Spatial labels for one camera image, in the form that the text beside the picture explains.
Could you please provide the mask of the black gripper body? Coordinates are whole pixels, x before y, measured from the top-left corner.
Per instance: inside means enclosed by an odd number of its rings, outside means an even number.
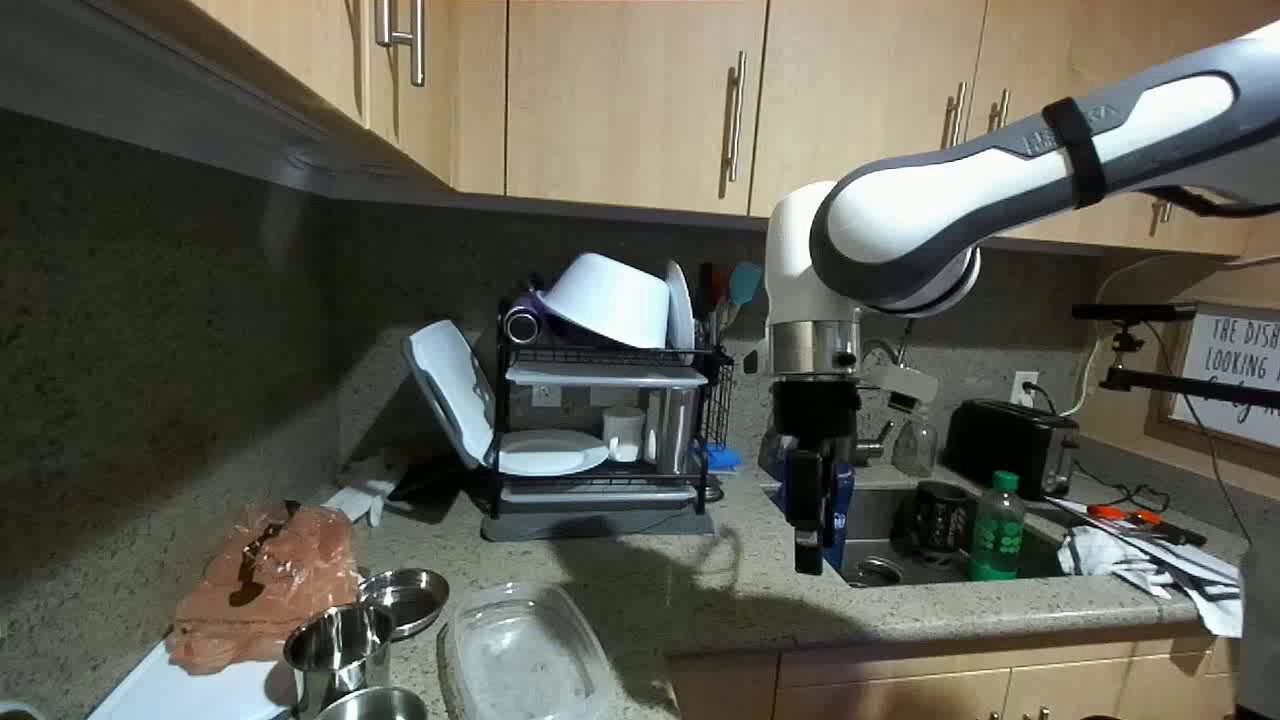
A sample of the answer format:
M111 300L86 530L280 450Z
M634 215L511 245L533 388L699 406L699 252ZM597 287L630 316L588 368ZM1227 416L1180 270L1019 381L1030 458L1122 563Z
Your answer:
M790 377L774 384L779 450L838 450L858 443L860 388L850 377Z

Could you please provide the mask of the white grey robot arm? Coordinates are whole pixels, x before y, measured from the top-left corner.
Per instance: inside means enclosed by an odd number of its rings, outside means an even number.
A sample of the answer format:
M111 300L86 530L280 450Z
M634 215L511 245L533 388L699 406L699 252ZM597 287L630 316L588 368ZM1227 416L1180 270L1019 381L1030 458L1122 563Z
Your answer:
M1145 190L1194 215L1280 209L1280 24L1183 50L953 149L791 188L769 215L769 345L858 307L926 320L981 279L981 245Z

